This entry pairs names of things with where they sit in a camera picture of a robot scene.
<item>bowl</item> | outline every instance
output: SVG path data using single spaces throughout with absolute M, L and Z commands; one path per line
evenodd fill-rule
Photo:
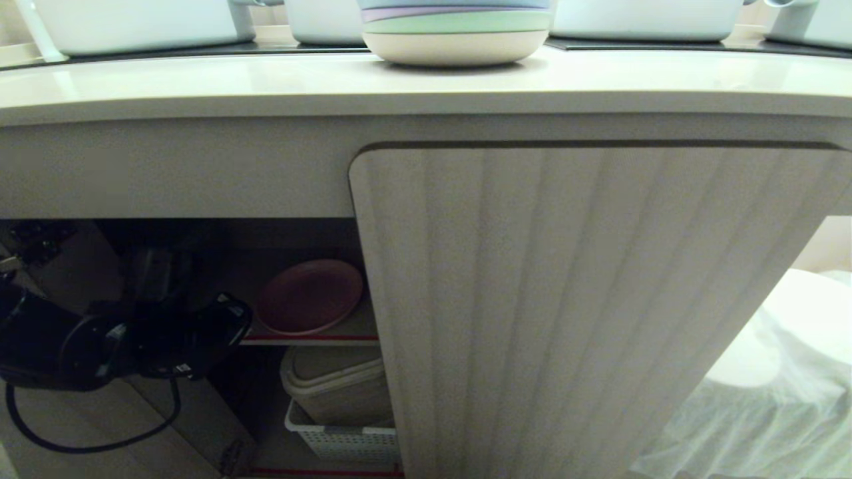
M 287 20 L 300 43 L 363 45 L 355 0 L 287 0 Z
M 656 42 L 721 41 L 731 34 L 743 5 L 742 0 L 554 2 L 554 37 Z
M 334 259 L 308 261 L 272 278 L 257 297 L 255 313 L 271 331 L 314 334 L 345 319 L 363 291 L 354 266 Z
M 535 32 L 550 27 L 547 10 L 454 12 L 388 18 L 364 24 L 364 33 Z
M 361 9 L 388 7 L 526 7 L 548 9 L 550 0 L 358 0 Z
M 361 10 L 361 19 L 364 23 L 388 18 L 408 17 L 432 14 L 450 14 L 454 12 L 489 12 L 489 11 L 512 11 L 512 10 L 542 10 L 528 7 L 396 7 L 388 9 Z
M 548 31 L 496 33 L 364 33 L 367 47 L 386 61 L 411 66 L 490 66 L 522 60 Z

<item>white bowl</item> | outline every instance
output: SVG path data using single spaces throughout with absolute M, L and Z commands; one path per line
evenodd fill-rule
M 300 43 L 363 45 L 356 0 L 287 0 L 287 20 Z
M 547 9 L 550 0 L 358 0 L 362 9 L 395 9 L 397 7 L 524 7 Z
M 18 5 L 47 61 L 64 60 L 60 52 L 106 55 L 255 36 L 248 7 L 230 0 L 18 0 Z
M 489 66 L 522 60 L 548 32 L 365 33 L 367 47 L 387 61 L 413 66 Z
M 554 0 L 554 37 L 717 42 L 731 34 L 743 0 Z

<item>white pot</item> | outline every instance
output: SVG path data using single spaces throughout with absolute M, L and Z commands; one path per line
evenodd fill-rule
M 46 61 L 251 40 L 247 5 L 281 0 L 16 0 Z
M 286 0 L 293 37 L 302 43 L 363 45 L 357 0 Z
M 852 49 L 852 0 L 766 0 L 780 9 L 772 40 Z
M 716 42 L 731 34 L 742 5 L 743 0 L 558 0 L 550 34 Z

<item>cabinet door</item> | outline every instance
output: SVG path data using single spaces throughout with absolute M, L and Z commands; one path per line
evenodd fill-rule
M 832 146 L 388 148 L 350 181 L 406 477 L 609 478 L 852 175 Z

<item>white container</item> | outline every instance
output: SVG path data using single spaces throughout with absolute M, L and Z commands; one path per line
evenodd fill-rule
M 281 361 L 281 383 L 318 424 L 393 423 L 388 380 L 378 347 L 293 347 Z
M 16 0 L 46 61 L 249 41 L 247 5 L 283 0 Z
M 599 40 L 717 42 L 731 34 L 742 5 L 743 0 L 558 0 L 550 34 Z
M 766 0 L 780 9 L 766 38 L 852 49 L 852 0 Z
M 301 43 L 363 45 L 357 0 L 287 0 L 293 37 Z
M 400 447 L 396 429 L 348 428 L 316 425 L 308 415 L 291 401 L 284 426 L 296 432 L 320 459 L 330 461 L 400 462 Z

